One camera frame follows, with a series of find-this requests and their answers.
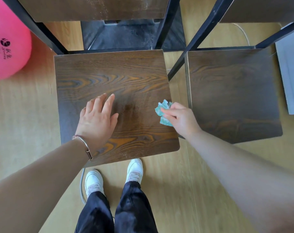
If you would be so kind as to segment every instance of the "pants leg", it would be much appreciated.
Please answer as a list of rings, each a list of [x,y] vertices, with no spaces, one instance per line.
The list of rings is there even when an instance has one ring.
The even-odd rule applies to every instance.
[[[78,218],[75,233],[114,233],[114,220],[103,193],[90,194]]]
[[[149,201],[137,181],[124,185],[116,209],[115,233],[126,232],[158,232]]]

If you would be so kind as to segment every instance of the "gold bangle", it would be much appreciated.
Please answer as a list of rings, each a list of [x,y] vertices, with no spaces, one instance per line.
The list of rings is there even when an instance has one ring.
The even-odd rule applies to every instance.
[[[86,150],[86,152],[87,152],[87,155],[88,155],[88,157],[89,157],[89,161],[90,161],[91,159],[93,159],[93,157],[92,157],[92,155],[91,155],[91,153],[90,153],[90,149],[89,149],[89,147],[88,147],[88,145],[87,145],[87,142],[85,142],[85,140],[83,140],[82,137],[77,136],[77,135],[72,136],[71,139],[74,140],[75,138],[79,138],[79,139],[82,140],[83,143],[87,146],[87,150]]]

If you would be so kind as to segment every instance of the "shoe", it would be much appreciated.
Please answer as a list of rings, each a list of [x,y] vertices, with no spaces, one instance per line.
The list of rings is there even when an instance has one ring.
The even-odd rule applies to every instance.
[[[141,184],[143,172],[143,163],[141,159],[132,159],[128,166],[126,183],[129,181],[137,181],[139,184]]]
[[[89,197],[92,192],[96,192],[96,191],[100,191],[103,193],[103,195],[105,195],[104,188],[103,188],[103,177],[99,171],[94,169],[87,173],[85,188],[86,188],[87,197]]]

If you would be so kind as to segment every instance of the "chair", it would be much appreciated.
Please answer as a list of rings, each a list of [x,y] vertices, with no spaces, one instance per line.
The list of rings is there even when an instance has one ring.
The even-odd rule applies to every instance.
[[[107,9],[103,9],[101,3],[89,3],[89,0],[4,1],[35,35],[57,53],[54,65],[62,143],[74,135],[79,113],[88,100],[104,92],[116,94],[112,111],[119,113],[116,129],[86,167],[173,152],[180,148],[174,128],[161,125],[160,117],[154,111],[159,101],[171,100],[163,50],[160,49],[179,8],[179,0],[150,0],[150,3],[140,0],[139,5],[137,0],[106,0],[109,4]],[[116,5],[125,5],[125,9]],[[152,47],[80,51],[68,51],[43,23],[34,21],[92,18],[163,19]]]
[[[282,135],[268,46],[294,31],[294,22],[256,46],[198,48],[218,22],[292,22],[294,0],[217,0],[177,60],[185,63],[188,104],[203,130],[230,143]]]

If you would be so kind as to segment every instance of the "hand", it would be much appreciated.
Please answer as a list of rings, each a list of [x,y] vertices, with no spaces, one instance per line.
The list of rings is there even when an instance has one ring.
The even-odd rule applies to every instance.
[[[164,113],[163,117],[167,118],[185,139],[188,140],[193,134],[201,131],[192,110],[180,103],[175,102],[170,109],[161,108],[161,111]]]
[[[104,104],[106,98],[105,93],[88,101],[87,106],[80,112],[75,135],[86,141],[91,153],[95,153],[106,144],[117,125],[119,114],[115,113],[110,117],[115,95],[111,94]]]

